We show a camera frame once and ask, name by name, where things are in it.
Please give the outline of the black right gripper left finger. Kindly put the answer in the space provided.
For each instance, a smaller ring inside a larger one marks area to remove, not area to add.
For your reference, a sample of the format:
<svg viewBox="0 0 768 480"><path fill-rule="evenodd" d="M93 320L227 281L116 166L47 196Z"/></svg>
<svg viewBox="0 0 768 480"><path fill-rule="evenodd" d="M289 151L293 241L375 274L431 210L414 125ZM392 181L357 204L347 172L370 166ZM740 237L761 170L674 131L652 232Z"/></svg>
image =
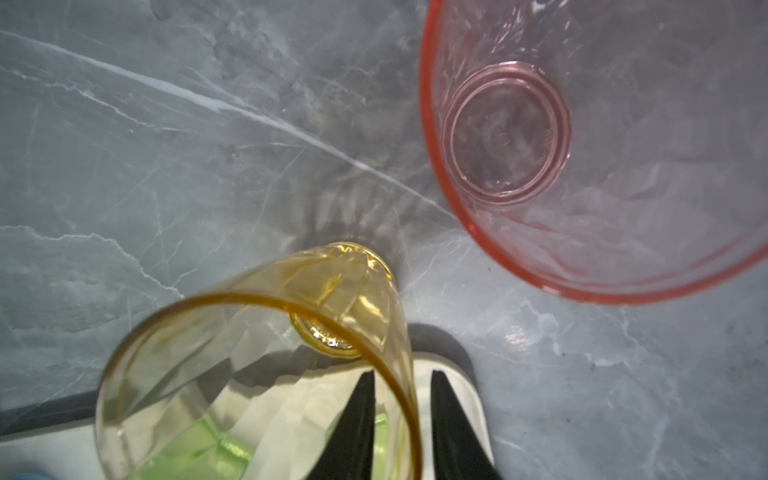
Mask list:
<svg viewBox="0 0 768 480"><path fill-rule="evenodd" d="M307 480L372 478L375 418L375 375L363 373L355 385L318 461Z"/></svg>

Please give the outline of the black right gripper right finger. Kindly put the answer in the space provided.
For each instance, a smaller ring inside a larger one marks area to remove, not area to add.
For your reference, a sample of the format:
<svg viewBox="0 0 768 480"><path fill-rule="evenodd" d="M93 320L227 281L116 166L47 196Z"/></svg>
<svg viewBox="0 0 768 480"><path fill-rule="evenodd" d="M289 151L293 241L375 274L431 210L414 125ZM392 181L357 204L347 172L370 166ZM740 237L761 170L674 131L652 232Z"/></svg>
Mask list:
<svg viewBox="0 0 768 480"><path fill-rule="evenodd" d="M435 478L500 480L442 371L432 373L430 402Z"/></svg>

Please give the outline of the yellow short glass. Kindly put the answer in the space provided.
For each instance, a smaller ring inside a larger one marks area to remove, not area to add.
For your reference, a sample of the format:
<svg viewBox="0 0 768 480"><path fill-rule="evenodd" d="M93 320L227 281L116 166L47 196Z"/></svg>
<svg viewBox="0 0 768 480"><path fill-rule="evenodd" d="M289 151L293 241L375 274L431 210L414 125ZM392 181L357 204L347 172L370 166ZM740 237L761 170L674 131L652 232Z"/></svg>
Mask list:
<svg viewBox="0 0 768 480"><path fill-rule="evenodd" d="M310 470L359 377L389 422L383 479L419 479L414 360L394 275L334 242L272 261L148 316L102 375L95 442L104 475L131 475L203 419L257 464Z"/></svg>

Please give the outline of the green short glass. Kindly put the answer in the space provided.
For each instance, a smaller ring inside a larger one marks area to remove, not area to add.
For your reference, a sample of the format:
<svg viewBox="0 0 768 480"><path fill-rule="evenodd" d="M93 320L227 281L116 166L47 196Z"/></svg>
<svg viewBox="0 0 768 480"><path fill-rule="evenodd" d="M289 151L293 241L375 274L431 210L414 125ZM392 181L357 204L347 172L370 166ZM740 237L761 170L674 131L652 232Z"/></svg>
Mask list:
<svg viewBox="0 0 768 480"><path fill-rule="evenodd" d="M375 418L373 471L371 479L383 479L389 422L385 414ZM299 472L297 462L257 464L253 451L222 434L208 419L190 427L160 453L143 464L133 479L306 479L310 470Z"/></svg>

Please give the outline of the beige plastic tray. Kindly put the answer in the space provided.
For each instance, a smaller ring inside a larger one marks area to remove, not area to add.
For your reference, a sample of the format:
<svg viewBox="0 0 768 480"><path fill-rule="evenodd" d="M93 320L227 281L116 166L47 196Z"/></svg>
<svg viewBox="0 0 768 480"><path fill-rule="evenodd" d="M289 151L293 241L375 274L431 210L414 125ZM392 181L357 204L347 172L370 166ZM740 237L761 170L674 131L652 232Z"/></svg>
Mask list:
<svg viewBox="0 0 768 480"><path fill-rule="evenodd" d="M431 354L415 360L424 479L498 479L486 418L473 383ZM1 439L3 479L102 479L90 421Z"/></svg>

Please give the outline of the pink short glass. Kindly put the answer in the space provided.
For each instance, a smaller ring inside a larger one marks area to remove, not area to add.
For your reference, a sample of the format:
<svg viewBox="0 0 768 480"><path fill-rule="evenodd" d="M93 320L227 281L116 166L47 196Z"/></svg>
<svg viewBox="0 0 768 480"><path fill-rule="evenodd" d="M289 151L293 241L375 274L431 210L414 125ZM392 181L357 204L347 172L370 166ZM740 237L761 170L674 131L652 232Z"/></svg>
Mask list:
<svg viewBox="0 0 768 480"><path fill-rule="evenodd" d="M641 304L767 256L763 1L432 1L432 169L498 264Z"/></svg>

